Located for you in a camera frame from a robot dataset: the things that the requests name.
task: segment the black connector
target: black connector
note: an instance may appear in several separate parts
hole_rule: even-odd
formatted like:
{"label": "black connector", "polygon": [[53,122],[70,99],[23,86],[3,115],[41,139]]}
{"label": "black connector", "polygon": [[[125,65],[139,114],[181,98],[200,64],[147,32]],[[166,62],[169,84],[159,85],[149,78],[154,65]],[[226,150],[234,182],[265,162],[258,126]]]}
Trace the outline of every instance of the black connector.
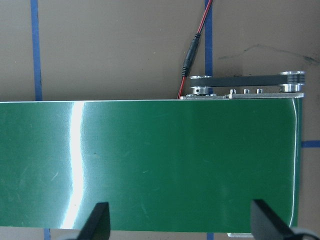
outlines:
{"label": "black connector", "polygon": [[194,38],[190,44],[189,50],[186,53],[184,62],[183,62],[183,67],[182,67],[182,72],[181,75],[183,77],[187,77],[189,75],[192,63],[195,59],[196,56],[196,51],[199,45],[199,39],[200,39],[201,34],[200,33],[196,33],[194,35]]}

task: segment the blue painter's tape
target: blue painter's tape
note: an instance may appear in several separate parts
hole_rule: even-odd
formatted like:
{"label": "blue painter's tape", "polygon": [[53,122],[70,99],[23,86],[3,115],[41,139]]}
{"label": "blue painter's tape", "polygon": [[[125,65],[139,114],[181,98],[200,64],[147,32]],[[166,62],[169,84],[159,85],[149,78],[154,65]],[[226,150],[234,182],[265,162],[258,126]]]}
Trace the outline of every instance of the blue painter's tape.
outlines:
{"label": "blue painter's tape", "polygon": [[35,100],[42,101],[38,0],[30,0]]}
{"label": "blue painter's tape", "polygon": [[44,240],[51,240],[51,234],[49,228],[43,229]]}
{"label": "blue painter's tape", "polygon": [[301,143],[302,148],[320,148],[320,140],[303,141]]}
{"label": "blue painter's tape", "polygon": [[215,239],[215,235],[212,232],[208,232],[206,234],[206,240],[214,240]]}
{"label": "blue painter's tape", "polygon": [[[205,0],[205,7],[207,6],[209,0]],[[205,75],[213,76],[213,4],[205,19],[205,36],[204,36],[204,67]]]}

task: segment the green belt surface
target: green belt surface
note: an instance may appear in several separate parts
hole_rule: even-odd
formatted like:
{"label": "green belt surface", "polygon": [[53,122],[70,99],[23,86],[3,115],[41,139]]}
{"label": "green belt surface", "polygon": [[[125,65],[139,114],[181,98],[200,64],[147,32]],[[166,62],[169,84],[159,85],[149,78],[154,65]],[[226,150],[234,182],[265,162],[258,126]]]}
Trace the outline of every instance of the green belt surface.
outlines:
{"label": "green belt surface", "polygon": [[249,233],[298,212],[301,99],[0,103],[0,226]]}

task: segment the scratch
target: scratch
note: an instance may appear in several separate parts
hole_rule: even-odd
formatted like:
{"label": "scratch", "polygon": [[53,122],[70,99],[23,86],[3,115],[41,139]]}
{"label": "scratch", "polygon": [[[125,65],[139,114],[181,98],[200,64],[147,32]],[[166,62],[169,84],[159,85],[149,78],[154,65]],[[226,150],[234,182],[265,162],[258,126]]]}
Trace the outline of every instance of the scratch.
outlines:
{"label": "scratch", "polygon": [[228,55],[228,56],[221,56],[218,59],[219,60],[226,60],[226,59],[233,59],[233,58],[237,58],[240,57],[242,55],[244,55],[246,52],[252,50],[252,49],[267,49],[267,50],[271,50],[277,53],[285,53],[285,54],[289,54],[292,56],[295,56],[297,58],[302,58],[304,61],[308,62],[309,64],[320,64],[320,60],[314,59],[312,57],[306,56],[306,55],[302,55],[296,52],[292,52],[292,51],[287,51],[287,50],[283,50],[283,49],[279,49],[276,47],[272,47],[272,46],[266,46],[266,45],[262,45],[262,44],[255,44],[252,45],[246,49],[244,49],[241,53],[238,54],[234,54],[234,55]]}
{"label": "scratch", "polygon": [[23,175],[26,173],[26,171],[28,170],[28,168],[29,168],[29,165],[25,167],[25,169],[24,169],[23,172],[21,173],[21,176],[23,176]]}
{"label": "scratch", "polygon": [[143,203],[141,203],[141,208],[142,208],[142,211],[143,211],[145,217],[146,217],[147,219],[150,219],[149,216],[148,216],[147,209],[146,209],[146,207],[145,207],[145,205],[144,205]]}
{"label": "scratch", "polygon": [[58,173],[59,173],[59,172],[57,172],[57,173],[53,176],[53,178],[51,179],[51,181],[53,181],[53,180],[56,178],[56,176],[58,176]]}

